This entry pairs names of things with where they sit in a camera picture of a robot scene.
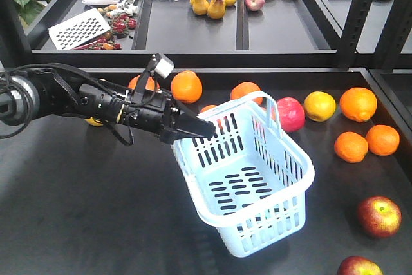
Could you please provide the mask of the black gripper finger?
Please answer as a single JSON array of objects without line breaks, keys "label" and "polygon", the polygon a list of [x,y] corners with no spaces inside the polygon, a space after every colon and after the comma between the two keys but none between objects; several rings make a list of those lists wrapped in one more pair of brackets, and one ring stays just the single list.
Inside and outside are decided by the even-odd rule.
[{"label": "black gripper finger", "polygon": [[185,104],[177,103],[179,115],[175,119],[177,138],[211,138],[215,132],[215,125],[198,117]]}]

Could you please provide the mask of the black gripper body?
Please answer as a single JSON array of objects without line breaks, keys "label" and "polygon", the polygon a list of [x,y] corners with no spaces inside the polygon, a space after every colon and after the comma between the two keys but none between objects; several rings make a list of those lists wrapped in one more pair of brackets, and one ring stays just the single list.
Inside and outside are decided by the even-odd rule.
[{"label": "black gripper body", "polygon": [[113,83],[103,86],[105,90],[89,84],[79,88],[78,114],[154,133],[167,144],[180,139],[175,128],[180,109],[170,94],[150,90],[139,93]]}]

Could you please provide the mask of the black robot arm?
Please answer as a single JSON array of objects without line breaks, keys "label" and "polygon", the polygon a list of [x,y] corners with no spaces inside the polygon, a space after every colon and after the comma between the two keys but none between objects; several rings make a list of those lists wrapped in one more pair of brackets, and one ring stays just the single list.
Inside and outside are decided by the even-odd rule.
[{"label": "black robot arm", "polygon": [[212,122],[197,117],[170,92],[145,86],[154,70],[145,70],[134,89],[97,79],[65,64],[33,64],[1,72],[1,122],[17,129],[1,134],[10,138],[30,121],[48,115],[94,118],[123,144],[115,124],[153,133],[161,142],[173,144],[184,138],[211,138]]}]

